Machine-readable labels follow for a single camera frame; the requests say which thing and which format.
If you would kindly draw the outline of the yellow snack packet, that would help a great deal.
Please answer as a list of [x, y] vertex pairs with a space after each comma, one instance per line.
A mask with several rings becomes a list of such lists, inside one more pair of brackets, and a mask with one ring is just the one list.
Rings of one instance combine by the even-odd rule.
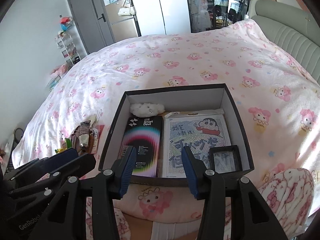
[[59, 154], [59, 153], [64, 152], [65, 150], [66, 150], [66, 148], [58, 148], [58, 149], [55, 150], [55, 153]]

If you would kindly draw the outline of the glass display cabinet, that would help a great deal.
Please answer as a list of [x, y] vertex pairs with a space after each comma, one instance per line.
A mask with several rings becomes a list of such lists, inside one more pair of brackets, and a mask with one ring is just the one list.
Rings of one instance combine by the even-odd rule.
[[249, 0], [187, 0], [191, 32], [221, 29], [245, 19]]

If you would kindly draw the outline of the cartoon diamond painting kit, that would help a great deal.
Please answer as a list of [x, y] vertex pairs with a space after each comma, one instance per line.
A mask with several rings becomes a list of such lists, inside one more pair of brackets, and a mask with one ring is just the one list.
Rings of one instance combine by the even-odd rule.
[[190, 147], [196, 159], [210, 167], [209, 150], [230, 146], [223, 109], [170, 112], [163, 116], [162, 178], [184, 178], [182, 150]]

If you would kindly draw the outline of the hand cream tube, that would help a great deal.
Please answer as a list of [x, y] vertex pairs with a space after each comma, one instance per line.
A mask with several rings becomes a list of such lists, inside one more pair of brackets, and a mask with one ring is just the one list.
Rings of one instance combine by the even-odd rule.
[[73, 132], [73, 147], [81, 155], [92, 150], [91, 121], [81, 122]]

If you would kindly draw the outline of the pink pajama sleeve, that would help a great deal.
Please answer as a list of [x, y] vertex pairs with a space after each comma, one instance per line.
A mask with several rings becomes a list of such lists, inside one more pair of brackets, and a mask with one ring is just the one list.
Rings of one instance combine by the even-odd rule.
[[314, 196], [310, 171], [304, 168], [281, 171], [260, 187], [259, 192], [288, 238], [302, 231]]

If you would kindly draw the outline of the green snack packet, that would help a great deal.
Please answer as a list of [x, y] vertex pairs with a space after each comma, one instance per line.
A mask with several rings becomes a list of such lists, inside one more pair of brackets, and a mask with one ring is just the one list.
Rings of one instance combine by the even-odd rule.
[[66, 149], [72, 148], [71, 139], [66, 138], [66, 139], [65, 139], [65, 145], [66, 145]]

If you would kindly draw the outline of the small black picture frame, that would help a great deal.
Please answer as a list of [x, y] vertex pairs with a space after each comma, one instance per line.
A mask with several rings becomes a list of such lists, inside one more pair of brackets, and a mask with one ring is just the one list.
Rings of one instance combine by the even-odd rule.
[[236, 145], [210, 148], [209, 161], [210, 168], [219, 174], [242, 171], [239, 148]]

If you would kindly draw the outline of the white fluffy plush toy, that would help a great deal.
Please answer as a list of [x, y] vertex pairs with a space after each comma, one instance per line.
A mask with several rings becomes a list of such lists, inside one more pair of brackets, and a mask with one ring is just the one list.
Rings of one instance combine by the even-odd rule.
[[135, 103], [130, 106], [130, 112], [139, 118], [149, 118], [164, 113], [165, 108], [161, 104]]

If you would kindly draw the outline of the grey door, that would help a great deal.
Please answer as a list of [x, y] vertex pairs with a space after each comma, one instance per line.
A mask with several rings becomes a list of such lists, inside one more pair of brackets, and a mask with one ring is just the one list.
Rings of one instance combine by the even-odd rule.
[[67, 0], [87, 54], [114, 43], [103, 0]]

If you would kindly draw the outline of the pink cartoon blanket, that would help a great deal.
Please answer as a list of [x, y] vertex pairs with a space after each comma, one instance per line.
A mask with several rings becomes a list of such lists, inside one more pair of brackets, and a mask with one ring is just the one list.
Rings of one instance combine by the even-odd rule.
[[54, 87], [12, 153], [14, 167], [50, 157], [92, 116], [107, 131], [125, 91], [225, 83], [248, 136], [258, 188], [291, 168], [311, 172], [319, 208], [319, 84], [254, 20], [190, 35], [121, 41], [78, 62]]

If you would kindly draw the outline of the person's leg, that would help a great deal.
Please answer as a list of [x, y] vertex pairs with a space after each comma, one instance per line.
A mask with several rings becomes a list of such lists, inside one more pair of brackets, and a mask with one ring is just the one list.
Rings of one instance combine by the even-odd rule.
[[201, 220], [186, 223], [159, 223], [124, 215], [131, 239], [197, 239]]

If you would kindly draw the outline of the grey padded headboard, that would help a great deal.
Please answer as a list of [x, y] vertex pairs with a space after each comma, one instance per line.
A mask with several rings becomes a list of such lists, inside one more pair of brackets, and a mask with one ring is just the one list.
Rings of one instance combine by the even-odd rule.
[[319, 26], [311, 13], [272, 0], [250, 0], [248, 15], [319, 82]]

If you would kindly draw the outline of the black Smart Devil box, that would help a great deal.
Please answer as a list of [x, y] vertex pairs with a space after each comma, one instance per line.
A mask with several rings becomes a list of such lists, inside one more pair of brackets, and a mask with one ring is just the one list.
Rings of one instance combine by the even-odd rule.
[[122, 158], [130, 146], [136, 149], [137, 157], [133, 175], [155, 178], [162, 124], [161, 116], [149, 118], [132, 116], [128, 119], [118, 158]]

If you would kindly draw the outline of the black cardboard storage box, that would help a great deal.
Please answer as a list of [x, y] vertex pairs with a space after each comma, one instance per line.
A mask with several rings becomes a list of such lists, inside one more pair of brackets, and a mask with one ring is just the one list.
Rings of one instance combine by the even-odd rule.
[[207, 168], [225, 176], [238, 178], [254, 169], [243, 122], [224, 83], [126, 91], [99, 170], [110, 168], [133, 139], [137, 167], [131, 180], [137, 184], [185, 186], [185, 146]]

